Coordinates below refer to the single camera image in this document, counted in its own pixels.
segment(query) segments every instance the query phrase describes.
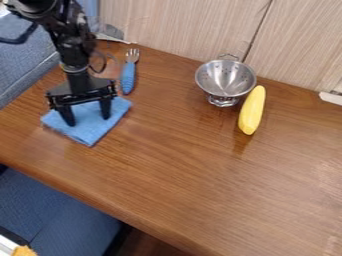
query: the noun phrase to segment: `blue cloth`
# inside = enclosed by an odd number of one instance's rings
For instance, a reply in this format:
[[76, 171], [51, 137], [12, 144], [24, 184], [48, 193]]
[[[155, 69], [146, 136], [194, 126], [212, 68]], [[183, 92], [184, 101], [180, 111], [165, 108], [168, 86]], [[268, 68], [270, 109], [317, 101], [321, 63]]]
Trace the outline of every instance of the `blue cloth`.
[[108, 120], [102, 118], [100, 104], [94, 101], [72, 106], [76, 118], [75, 127], [68, 126], [55, 110], [43, 116], [41, 121], [53, 130], [91, 147], [117, 124], [130, 107], [129, 100], [115, 97]]

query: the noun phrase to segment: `black cable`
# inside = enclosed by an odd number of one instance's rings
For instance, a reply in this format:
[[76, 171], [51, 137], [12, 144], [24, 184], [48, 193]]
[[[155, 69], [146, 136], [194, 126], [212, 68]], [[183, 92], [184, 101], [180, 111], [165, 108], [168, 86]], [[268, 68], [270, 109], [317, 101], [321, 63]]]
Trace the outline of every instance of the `black cable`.
[[38, 24], [32, 23], [26, 31], [16, 39], [0, 37], [0, 43], [5, 44], [23, 44], [27, 41], [29, 36], [38, 28]]
[[102, 60], [103, 60], [103, 65], [102, 65], [102, 67], [101, 67], [100, 70], [94, 69], [94, 67], [93, 67], [91, 64], [89, 65], [89, 68], [90, 68], [92, 71], [94, 71], [95, 73], [101, 74], [101, 73], [106, 69], [106, 67], [107, 67], [107, 58], [106, 58], [106, 55], [104, 55], [102, 52], [94, 51], [94, 53], [98, 54], [98, 55], [102, 58]]

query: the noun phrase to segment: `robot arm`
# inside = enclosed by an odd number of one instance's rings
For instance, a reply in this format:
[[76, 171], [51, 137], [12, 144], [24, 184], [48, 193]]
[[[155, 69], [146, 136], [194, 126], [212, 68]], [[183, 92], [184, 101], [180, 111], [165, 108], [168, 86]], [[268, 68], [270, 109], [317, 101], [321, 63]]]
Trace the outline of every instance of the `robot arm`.
[[[51, 36], [61, 58], [61, 67], [67, 81], [47, 92], [51, 109], [57, 110], [65, 122], [76, 125], [72, 105], [99, 101], [104, 119], [110, 117], [111, 100], [117, 96], [113, 81], [95, 78], [88, 73], [89, 58], [95, 51], [96, 37], [91, 33], [82, 7], [75, 0], [5, 0], [15, 15], [44, 27]], [[26, 31], [20, 40], [4, 43], [23, 43], [29, 36]]]

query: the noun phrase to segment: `stainless steel colander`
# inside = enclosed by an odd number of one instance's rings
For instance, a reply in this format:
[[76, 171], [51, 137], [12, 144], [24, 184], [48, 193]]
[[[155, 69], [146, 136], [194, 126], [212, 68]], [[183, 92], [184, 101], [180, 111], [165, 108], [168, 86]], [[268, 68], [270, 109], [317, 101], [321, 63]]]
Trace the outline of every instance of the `stainless steel colander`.
[[[232, 56], [220, 55], [219, 58]], [[256, 85], [256, 75], [251, 67], [239, 60], [219, 59], [203, 64], [196, 71], [196, 83], [206, 93], [211, 104], [219, 107], [235, 105], [239, 98]]]

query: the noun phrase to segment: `blue chair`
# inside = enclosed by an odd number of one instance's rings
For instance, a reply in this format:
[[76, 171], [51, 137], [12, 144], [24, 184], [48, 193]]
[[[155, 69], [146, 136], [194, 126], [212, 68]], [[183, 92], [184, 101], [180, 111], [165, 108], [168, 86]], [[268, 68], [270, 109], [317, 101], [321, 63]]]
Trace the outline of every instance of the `blue chair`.
[[27, 176], [0, 175], [0, 226], [42, 256], [100, 256], [122, 223]]

